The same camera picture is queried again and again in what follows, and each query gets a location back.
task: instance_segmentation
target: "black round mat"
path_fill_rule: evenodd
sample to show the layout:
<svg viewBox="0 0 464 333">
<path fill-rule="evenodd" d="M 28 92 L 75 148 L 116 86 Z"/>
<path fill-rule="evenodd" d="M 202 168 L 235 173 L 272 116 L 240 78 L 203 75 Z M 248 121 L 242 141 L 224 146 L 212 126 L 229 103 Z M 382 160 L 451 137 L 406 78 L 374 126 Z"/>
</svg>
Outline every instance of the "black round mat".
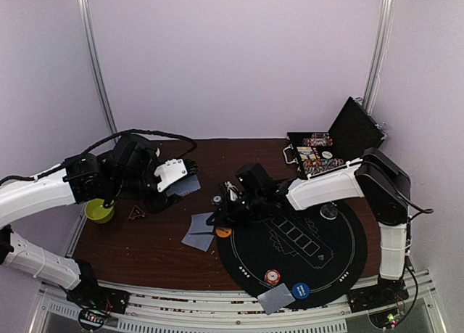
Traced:
<svg viewBox="0 0 464 333">
<path fill-rule="evenodd" d="M 232 279 L 253 297 L 273 288 L 265 281 L 268 270 L 277 270 L 278 284 L 284 283 L 295 297 L 309 287 L 309 296 L 287 308 L 314 308 L 346 294 L 367 260 L 364 228 L 343 202 L 336 203 L 339 212 L 333 221 L 320 215 L 321 207 L 251 223 L 235 228 L 226 239 L 217 238 L 220 259 Z"/>
</svg>

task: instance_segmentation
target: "wooden table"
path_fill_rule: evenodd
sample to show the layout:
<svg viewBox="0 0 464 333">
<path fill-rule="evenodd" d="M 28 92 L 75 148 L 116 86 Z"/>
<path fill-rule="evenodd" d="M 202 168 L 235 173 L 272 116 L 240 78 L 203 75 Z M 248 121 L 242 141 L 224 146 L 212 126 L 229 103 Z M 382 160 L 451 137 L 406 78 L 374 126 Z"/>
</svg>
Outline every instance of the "wooden table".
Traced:
<svg viewBox="0 0 464 333">
<path fill-rule="evenodd" d="M 239 287 L 224 270 L 215 242 L 202 252 L 183 246 L 191 215 L 212 212 L 210 199 L 218 184 L 232 181 L 246 163 L 261 163 L 275 179 L 295 177 L 295 167 L 285 164 L 284 139 L 213 139 L 199 141 L 188 157 L 200 168 L 202 188 L 159 215 L 129 221 L 134 204 L 119 201 L 113 219 L 99 225 L 87 222 L 80 236 L 75 258 L 87 260 L 98 279 L 148 287 L 197 290 L 237 290 Z M 187 144 L 179 141 L 159 143 L 161 160 L 179 156 Z M 378 274 L 380 231 L 364 199 L 346 200 L 359 216 L 368 236 L 368 262 L 363 276 Z"/>
</svg>

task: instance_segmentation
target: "yellow-green bowl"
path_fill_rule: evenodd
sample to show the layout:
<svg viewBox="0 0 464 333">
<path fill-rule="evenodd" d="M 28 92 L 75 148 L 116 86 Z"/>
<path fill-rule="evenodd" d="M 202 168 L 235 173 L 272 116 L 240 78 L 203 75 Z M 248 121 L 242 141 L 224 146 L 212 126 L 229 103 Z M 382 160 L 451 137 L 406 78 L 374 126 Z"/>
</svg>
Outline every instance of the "yellow-green bowl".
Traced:
<svg viewBox="0 0 464 333">
<path fill-rule="evenodd" d="M 98 224 L 103 224 L 108 222 L 113 215 L 115 214 L 115 208 L 103 208 L 102 199 L 94 199 L 87 202 L 86 205 L 86 216 L 91 221 L 94 221 Z"/>
</svg>

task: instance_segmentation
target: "poker chip set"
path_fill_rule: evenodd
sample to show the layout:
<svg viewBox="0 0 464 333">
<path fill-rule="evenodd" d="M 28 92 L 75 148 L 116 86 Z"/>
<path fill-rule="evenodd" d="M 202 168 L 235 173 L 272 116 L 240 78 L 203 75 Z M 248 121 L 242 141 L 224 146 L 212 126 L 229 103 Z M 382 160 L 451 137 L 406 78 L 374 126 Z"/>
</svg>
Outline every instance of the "poker chip set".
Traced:
<svg viewBox="0 0 464 333">
<path fill-rule="evenodd" d="M 377 123 L 350 97 L 328 132 L 289 132 L 284 156 L 296 163 L 302 178 L 333 170 L 361 157 L 368 148 L 379 148 L 386 138 Z M 286 151 L 294 156 L 289 160 Z"/>
</svg>

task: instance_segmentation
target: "case handle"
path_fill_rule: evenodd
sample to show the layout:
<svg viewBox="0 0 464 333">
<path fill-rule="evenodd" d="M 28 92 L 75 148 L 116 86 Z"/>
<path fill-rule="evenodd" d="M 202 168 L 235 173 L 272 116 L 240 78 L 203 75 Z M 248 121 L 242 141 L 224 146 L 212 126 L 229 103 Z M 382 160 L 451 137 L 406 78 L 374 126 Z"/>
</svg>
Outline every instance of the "case handle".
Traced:
<svg viewBox="0 0 464 333">
<path fill-rule="evenodd" d="M 290 160 L 290 161 L 289 161 L 289 159 L 288 159 L 288 157 L 287 157 L 287 153 L 286 153 L 286 151 L 289 150 L 289 149 L 293 149 L 292 146 L 291 146 L 291 144 L 290 144 L 289 146 L 283 148 L 283 150 L 282 150 L 283 157 L 285 158 L 285 163 L 286 163 L 287 165 L 298 163 L 298 161 L 297 161 L 296 158 L 294 158 L 293 160 Z"/>
</svg>

